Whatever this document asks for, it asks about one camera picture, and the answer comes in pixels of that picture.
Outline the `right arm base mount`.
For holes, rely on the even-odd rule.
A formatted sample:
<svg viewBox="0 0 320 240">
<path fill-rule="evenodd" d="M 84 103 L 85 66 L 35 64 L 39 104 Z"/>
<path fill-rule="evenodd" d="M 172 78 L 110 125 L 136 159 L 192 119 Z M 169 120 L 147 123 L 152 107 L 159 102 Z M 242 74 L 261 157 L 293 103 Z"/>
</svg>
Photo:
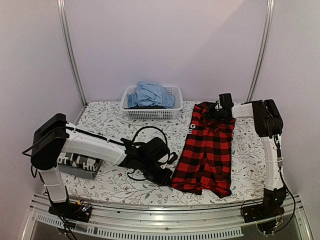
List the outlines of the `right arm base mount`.
<svg viewBox="0 0 320 240">
<path fill-rule="evenodd" d="M 262 203 L 253 200 L 245 201 L 240 207 L 240 214 L 245 223 L 258 222 L 257 229 L 263 235 L 273 235 L 284 222 L 285 198 L 264 199 Z"/>
</svg>

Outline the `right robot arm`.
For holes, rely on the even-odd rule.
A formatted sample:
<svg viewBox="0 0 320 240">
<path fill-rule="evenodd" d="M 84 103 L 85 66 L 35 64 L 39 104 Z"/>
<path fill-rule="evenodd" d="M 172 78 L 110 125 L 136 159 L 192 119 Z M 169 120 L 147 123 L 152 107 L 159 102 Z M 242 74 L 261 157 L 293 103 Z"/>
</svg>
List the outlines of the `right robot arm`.
<svg viewBox="0 0 320 240">
<path fill-rule="evenodd" d="M 215 120 L 253 119 L 255 132 L 262 142 L 266 169 L 263 202 L 258 213 L 262 218 L 269 218 L 283 204 L 287 195 L 282 171 L 283 120 L 274 100 L 255 100 L 234 105 L 230 94 L 221 94 L 219 100 L 209 107 L 208 116 Z"/>
</svg>

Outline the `red black plaid shirt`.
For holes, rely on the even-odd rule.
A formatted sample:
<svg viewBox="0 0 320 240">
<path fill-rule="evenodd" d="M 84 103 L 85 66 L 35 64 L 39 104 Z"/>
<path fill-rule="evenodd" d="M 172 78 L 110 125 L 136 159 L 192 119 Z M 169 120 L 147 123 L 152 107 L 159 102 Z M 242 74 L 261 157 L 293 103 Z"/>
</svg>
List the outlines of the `red black plaid shirt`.
<svg viewBox="0 0 320 240">
<path fill-rule="evenodd" d="M 171 177 L 172 188 L 196 195 L 231 195 L 232 140 L 236 120 L 212 118 L 212 102 L 194 105 L 185 144 Z"/>
</svg>

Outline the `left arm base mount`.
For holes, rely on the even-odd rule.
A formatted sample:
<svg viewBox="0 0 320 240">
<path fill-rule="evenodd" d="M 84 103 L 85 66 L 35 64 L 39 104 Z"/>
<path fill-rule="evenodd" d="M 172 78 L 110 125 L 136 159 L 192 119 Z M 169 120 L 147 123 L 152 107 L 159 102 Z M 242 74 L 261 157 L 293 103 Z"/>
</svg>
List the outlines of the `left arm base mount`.
<svg viewBox="0 0 320 240">
<path fill-rule="evenodd" d="M 48 212 L 62 219 L 75 220 L 78 222 L 88 223 L 92 215 L 92 204 L 84 202 L 82 199 L 77 202 L 70 202 L 68 193 L 66 200 L 63 202 L 53 202 L 48 193 L 50 207 Z"/>
</svg>

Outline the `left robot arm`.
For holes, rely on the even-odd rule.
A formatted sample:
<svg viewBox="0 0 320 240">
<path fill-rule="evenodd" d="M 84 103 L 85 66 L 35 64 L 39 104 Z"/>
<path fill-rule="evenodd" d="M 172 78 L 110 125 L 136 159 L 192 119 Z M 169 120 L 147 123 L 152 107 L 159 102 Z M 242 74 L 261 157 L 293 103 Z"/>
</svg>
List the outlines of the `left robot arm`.
<svg viewBox="0 0 320 240">
<path fill-rule="evenodd" d="M 114 140 L 76 127 L 57 113 L 33 134 L 33 143 L 22 151 L 38 170 L 55 209 L 63 216 L 74 213 L 58 165 L 83 165 L 91 160 L 139 170 L 144 178 L 159 186 L 171 185 L 172 171 L 160 160 L 170 158 L 167 137 L 153 137 L 148 142 L 135 138 Z"/>
</svg>

